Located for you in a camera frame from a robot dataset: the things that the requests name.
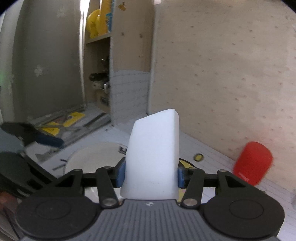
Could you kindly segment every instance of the metal screw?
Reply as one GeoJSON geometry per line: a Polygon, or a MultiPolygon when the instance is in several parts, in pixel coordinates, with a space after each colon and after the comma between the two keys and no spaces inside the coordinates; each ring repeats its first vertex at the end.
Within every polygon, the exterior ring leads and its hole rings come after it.
{"type": "Polygon", "coordinates": [[[197,200],[193,198],[187,198],[183,201],[186,206],[195,206],[197,204],[197,200]]]}
{"type": "Polygon", "coordinates": [[[114,198],[106,198],[103,200],[103,205],[111,207],[114,206],[117,203],[117,201],[114,198]]]}

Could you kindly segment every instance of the black item on shelf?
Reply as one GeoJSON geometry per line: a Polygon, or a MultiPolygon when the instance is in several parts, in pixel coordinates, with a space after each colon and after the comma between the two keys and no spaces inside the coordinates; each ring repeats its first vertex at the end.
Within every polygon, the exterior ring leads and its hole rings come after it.
{"type": "Polygon", "coordinates": [[[92,73],[89,76],[90,81],[108,81],[109,77],[107,73],[92,73]]]}
{"type": "Polygon", "coordinates": [[[103,72],[109,74],[109,68],[110,68],[109,56],[106,59],[101,59],[101,63],[103,64],[103,72]]]}

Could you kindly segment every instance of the small logo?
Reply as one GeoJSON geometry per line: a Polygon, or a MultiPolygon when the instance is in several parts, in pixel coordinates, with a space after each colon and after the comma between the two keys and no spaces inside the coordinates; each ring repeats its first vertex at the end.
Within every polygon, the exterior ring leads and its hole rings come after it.
{"type": "Polygon", "coordinates": [[[153,206],[154,205],[154,203],[153,202],[146,202],[145,203],[147,206],[149,206],[149,207],[151,207],[151,206],[153,206]]]}

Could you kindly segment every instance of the wooden shelf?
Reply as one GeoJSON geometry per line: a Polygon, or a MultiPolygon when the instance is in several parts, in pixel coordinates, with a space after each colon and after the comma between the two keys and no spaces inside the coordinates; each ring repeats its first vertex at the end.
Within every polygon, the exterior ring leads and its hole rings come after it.
{"type": "Polygon", "coordinates": [[[88,37],[88,38],[86,39],[85,43],[86,43],[86,44],[89,44],[89,43],[96,42],[96,41],[98,41],[98,40],[106,39],[106,38],[109,38],[109,37],[111,37],[111,33],[106,33],[106,34],[103,34],[103,35],[101,35],[101,36],[95,37],[95,38],[93,38],[93,39],[91,39],[91,38],[88,37]]]}

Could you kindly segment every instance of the gray gripper base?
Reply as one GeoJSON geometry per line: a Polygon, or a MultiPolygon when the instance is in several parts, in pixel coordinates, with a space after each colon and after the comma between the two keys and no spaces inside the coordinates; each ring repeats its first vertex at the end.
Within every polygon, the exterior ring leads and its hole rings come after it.
{"type": "MultiPolygon", "coordinates": [[[[103,210],[92,227],[69,241],[231,241],[216,233],[196,210],[175,200],[125,200],[116,209],[103,210]]],[[[279,241],[271,237],[262,241],[279,241]]]]}

